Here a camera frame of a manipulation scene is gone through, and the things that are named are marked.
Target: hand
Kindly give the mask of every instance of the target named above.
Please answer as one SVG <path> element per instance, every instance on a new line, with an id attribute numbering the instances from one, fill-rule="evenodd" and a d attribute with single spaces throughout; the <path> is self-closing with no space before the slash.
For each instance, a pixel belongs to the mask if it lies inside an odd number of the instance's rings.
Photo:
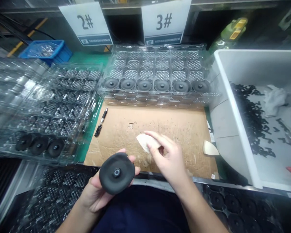
<path id="1" fill-rule="evenodd" d="M 173 189 L 177 191 L 176 189 L 180 188 L 183 182 L 189 179 L 181 147 L 165 135 L 160 135 L 152 131 L 145 131 L 145 134 L 152 136 L 162 145 L 162 147 L 156 149 L 148 144 L 148 148 L 163 176 Z"/>
<path id="2" fill-rule="evenodd" d="M 126 152 L 126 149 L 120 149 L 118 152 Z M 134 163 L 135 157 L 128 156 L 129 160 Z M 135 167 L 135 176 L 140 173 L 140 167 Z M 101 208 L 105 207 L 108 202 L 114 197 L 114 195 L 110 195 L 106 193 L 100 183 L 99 180 L 99 171 L 94 175 L 94 177 L 90 178 L 88 184 L 84 188 L 79 200 L 81 204 L 89 209 L 90 212 L 96 213 Z"/>

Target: brown cardboard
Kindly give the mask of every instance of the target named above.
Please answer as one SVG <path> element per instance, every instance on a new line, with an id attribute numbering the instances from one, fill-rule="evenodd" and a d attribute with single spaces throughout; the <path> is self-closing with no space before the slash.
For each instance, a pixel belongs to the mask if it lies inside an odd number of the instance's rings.
<path id="1" fill-rule="evenodd" d="M 104 103 L 99 121 L 106 107 L 108 114 L 100 135 L 92 138 L 85 165 L 101 166 L 109 156 L 125 147 L 128 155 L 136 157 L 135 165 L 140 166 L 142 171 L 159 172 L 153 159 L 148 164 L 149 155 L 136 139 L 144 130 L 151 130 L 165 134 L 181 145 L 189 174 L 211 178 L 211 174 L 218 171 L 215 159 L 203 154 L 204 140 L 210 141 L 204 110 L 112 106 Z"/>

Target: pen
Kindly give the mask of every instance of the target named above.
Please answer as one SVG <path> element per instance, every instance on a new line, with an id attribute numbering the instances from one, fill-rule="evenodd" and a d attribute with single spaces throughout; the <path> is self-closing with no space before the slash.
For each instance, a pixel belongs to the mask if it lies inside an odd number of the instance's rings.
<path id="1" fill-rule="evenodd" d="M 101 131 L 101 128 L 102 128 L 102 123 L 107 115 L 107 112 L 108 112 L 108 108 L 106 108 L 106 110 L 104 111 L 103 115 L 102 115 L 102 118 L 101 118 L 101 121 L 100 121 L 100 124 L 99 126 L 97 127 L 97 130 L 96 130 L 96 133 L 95 133 L 95 137 L 98 137 L 99 134 L 100 134 L 100 131 Z"/>

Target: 3# sign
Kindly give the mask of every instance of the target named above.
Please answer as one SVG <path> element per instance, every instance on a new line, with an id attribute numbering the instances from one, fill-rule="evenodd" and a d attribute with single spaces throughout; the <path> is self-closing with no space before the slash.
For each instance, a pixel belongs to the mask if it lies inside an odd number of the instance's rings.
<path id="1" fill-rule="evenodd" d="M 191 0 L 177 0 L 141 7 L 145 44 L 181 43 L 190 6 Z"/>
<path id="2" fill-rule="evenodd" d="M 59 9 L 83 46 L 113 44 L 99 2 Z"/>

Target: left hand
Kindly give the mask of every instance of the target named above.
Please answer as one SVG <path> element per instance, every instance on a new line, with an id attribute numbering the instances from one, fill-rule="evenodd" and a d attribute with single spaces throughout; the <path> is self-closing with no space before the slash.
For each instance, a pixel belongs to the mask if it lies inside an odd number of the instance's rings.
<path id="1" fill-rule="evenodd" d="M 118 152 L 126 152 L 126 149 L 120 149 Z M 128 156 L 129 160 L 134 163 L 135 157 Z M 135 167 L 135 176 L 140 173 L 140 167 Z M 85 186 L 80 198 L 78 201 L 86 207 L 90 212 L 96 213 L 101 208 L 105 207 L 108 202 L 114 197 L 114 195 L 110 195 L 106 193 L 100 183 L 99 180 L 99 171 L 94 175 L 94 177 L 90 178 L 88 184 Z"/>

